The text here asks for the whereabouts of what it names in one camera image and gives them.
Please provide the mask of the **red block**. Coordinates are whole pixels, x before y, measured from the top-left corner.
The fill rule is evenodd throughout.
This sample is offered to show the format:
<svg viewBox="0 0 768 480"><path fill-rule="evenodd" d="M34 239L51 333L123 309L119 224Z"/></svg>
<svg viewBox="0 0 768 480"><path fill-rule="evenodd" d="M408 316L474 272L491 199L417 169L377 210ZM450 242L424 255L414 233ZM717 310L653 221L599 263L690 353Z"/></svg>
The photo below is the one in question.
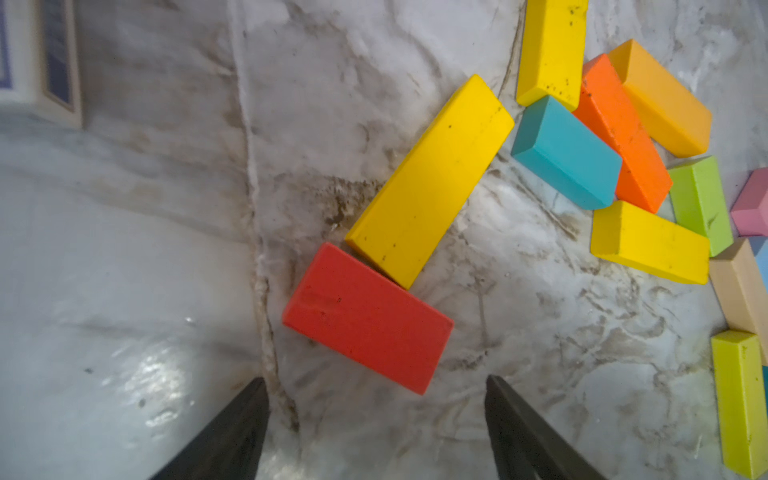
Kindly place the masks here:
<svg viewBox="0 0 768 480"><path fill-rule="evenodd" d="M454 322L324 243L282 314L285 326L423 395Z"/></svg>

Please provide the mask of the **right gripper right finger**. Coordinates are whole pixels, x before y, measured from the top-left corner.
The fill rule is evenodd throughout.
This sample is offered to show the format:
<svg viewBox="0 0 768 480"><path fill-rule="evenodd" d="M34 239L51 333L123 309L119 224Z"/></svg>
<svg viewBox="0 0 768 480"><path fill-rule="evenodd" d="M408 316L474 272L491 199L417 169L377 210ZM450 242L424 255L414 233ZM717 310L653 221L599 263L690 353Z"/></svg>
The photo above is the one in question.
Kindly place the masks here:
<svg viewBox="0 0 768 480"><path fill-rule="evenodd" d="M487 377L484 408L501 479L603 477L502 377Z"/></svg>

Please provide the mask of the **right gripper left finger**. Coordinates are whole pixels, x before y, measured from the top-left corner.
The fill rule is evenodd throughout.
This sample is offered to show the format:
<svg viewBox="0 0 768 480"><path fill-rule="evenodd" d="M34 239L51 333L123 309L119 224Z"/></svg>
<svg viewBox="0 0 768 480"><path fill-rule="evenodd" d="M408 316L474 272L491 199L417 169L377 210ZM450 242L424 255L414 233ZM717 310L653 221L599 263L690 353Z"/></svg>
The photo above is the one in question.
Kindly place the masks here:
<svg viewBox="0 0 768 480"><path fill-rule="evenodd" d="M255 478L269 416L266 384L257 377L152 478Z"/></svg>

